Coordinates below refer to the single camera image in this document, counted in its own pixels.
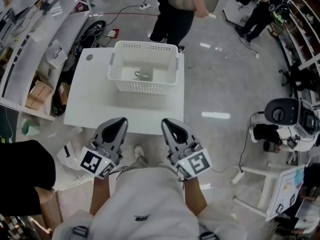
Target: mug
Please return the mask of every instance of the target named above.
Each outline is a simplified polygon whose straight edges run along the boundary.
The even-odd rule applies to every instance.
[[[134,75],[139,78],[140,81],[152,82],[154,78],[154,69],[150,66],[142,66],[140,71],[135,71]]]

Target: basket handle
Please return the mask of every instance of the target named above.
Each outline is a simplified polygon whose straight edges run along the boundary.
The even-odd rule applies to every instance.
[[[114,63],[115,55],[116,54],[114,52],[111,54],[111,59],[110,59],[110,62],[109,62],[110,66],[112,66],[112,64]]]
[[[176,57],[175,58],[175,71],[178,71],[179,70],[179,58]]]

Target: concrete floor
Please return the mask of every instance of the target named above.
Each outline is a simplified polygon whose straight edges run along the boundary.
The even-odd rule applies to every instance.
[[[101,14],[117,13],[124,7],[139,5],[142,1],[91,0],[91,3],[95,4],[94,12]],[[259,59],[256,59],[253,52],[240,43],[234,25],[226,22],[222,10],[227,1],[219,1],[214,12],[216,18],[195,18],[191,31],[181,42],[181,45],[186,46],[184,122],[193,127],[202,145],[207,147],[215,171],[239,163],[250,115],[263,110],[270,100],[288,96],[287,91],[281,87],[282,77],[278,73],[287,64],[276,39],[267,30],[255,39],[251,47],[259,52]],[[158,7],[157,0],[147,2],[154,8]],[[158,11],[154,8],[143,12],[151,15],[119,15],[104,32],[106,35],[112,29],[120,29],[118,39],[112,40],[108,47],[113,47],[118,40],[148,41],[148,35],[157,20]],[[123,12],[140,13],[136,7]],[[105,14],[90,17],[82,30],[97,20],[104,20],[108,24],[115,16]],[[108,38],[102,37],[99,42],[105,45]],[[201,46],[201,43],[207,44],[209,48]],[[230,119],[202,117],[202,112],[229,113]],[[74,140],[72,144],[77,154],[93,132],[94,129],[84,128]],[[133,150],[136,144],[142,145],[151,160],[165,159],[167,147],[162,136],[129,133],[122,146],[124,159],[121,166],[134,161]],[[284,164],[287,156],[286,153],[264,153],[262,142],[252,143],[248,138],[241,164],[263,168],[267,162]],[[205,197],[211,205],[219,206],[243,224],[248,230],[248,240],[270,239],[269,224],[264,218],[232,199],[237,196],[248,203],[257,204],[264,178],[247,173],[238,184],[228,185],[227,180],[237,172],[237,169],[231,167],[223,173],[209,171],[202,174],[199,177],[200,183],[210,185],[209,189],[203,191]],[[59,192],[63,217],[67,218],[78,209],[88,211],[92,189],[90,181]]]

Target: gray pants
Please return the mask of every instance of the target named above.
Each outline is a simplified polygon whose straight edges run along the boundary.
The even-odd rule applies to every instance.
[[[146,159],[144,156],[139,156],[138,160],[135,161],[133,164],[129,165],[125,170],[123,170],[122,173],[125,173],[127,171],[133,170],[133,169],[142,169],[142,168],[152,168],[153,166],[150,166],[148,159]],[[177,172],[171,168],[169,165],[165,165],[164,163],[160,162],[156,165],[156,167],[162,167],[170,170],[175,175],[178,175]]]

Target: basket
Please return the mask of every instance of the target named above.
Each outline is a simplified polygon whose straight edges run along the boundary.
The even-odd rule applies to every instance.
[[[118,41],[110,59],[108,79],[121,92],[165,95],[178,82],[178,55],[178,48],[171,44]],[[153,68],[152,81],[135,76],[143,66]]]

